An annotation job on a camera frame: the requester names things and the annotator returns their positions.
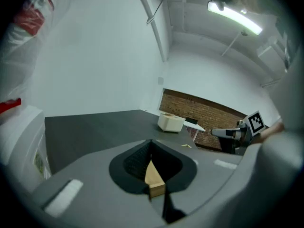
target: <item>pipe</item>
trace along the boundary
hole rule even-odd
[[[184,32],[186,32],[186,30],[185,30],[185,2],[186,2],[186,0],[182,0],[182,25],[181,25],[181,28]]]
[[[241,31],[234,37],[233,41],[230,43],[230,45],[226,48],[226,50],[220,55],[221,57],[226,54],[226,52],[232,47],[233,43],[238,39],[238,37],[241,35]]]
[[[157,7],[157,9],[156,9],[156,11],[155,11],[155,13],[154,13],[154,15],[153,15],[150,19],[147,20],[147,25],[150,24],[150,23],[154,20],[155,15],[156,15],[158,9],[159,9],[159,8],[161,7],[161,5],[162,5],[162,2],[163,2],[163,0],[161,0],[161,3],[158,5],[158,7]]]
[[[182,0],[167,0],[167,1],[172,1],[172,2],[182,2]]]
[[[277,80],[271,81],[271,82],[269,82],[269,83],[263,84],[263,85],[261,85],[261,86],[262,86],[262,88],[264,88],[264,87],[266,87],[266,86],[274,85],[274,84],[278,83],[279,81],[280,81],[280,80],[277,79]]]
[[[285,72],[287,72],[287,70],[289,69],[289,65],[290,65],[290,56],[289,56],[289,53],[288,53],[288,37],[287,37],[287,35],[285,36],[284,54],[285,54],[285,60],[283,59],[283,61],[285,62]]]

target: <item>white ceiling beam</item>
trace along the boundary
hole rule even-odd
[[[154,11],[153,4],[150,0],[141,0],[141,1],[142,1],[142,5],[143,5],[144,9],[146,10],[147,16],[148,16],[148,20],[147,20],[146,23],[148,25],[151,24],[151,27],[153,29],[158,48],[160,50],[161,59],[162,59],[163,62],[165,62],[165,61],[168,60],[168,58],[166,56],[166,53],[164,51],[164,47],[163,47],[162,42],[161,42],[161,36],[160,36],[160,33],[159,33],[159,29],[157,28],[156,22],[154,20],[154,16],[156,15],[156,12],[158,11],[159,8],[164,6],[164,3],[161,0],[159,6]]]

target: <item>plastic bag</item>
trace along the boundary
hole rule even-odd
[[[39,49],[66,13],[70,0],[26,0],[0,44],[0,103],[28,89]]]

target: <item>small yellow object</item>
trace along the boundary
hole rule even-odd
[[[187,148],[192,149],[192,147],[190,145],[188,145],[188,144],[183,144],[182,147],[187,147]]]

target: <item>white label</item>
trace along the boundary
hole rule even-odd
[[[221,161],[219,159],[215,160],[214,164],[215,165],[219,165],[219,166],[224,167],[224,168],[227,168],[227,169],[231,169],[231,170],[235,170],[238,167],[238,165],[236,165],[236,164],[232,164],[232,163],[229,163],[229,162]]]
[[[49,203],[44,209],[49,215],[58,218],[70,206],[73,199],[76,197],[83,183],[79,180],[71,180],[63,190]]]

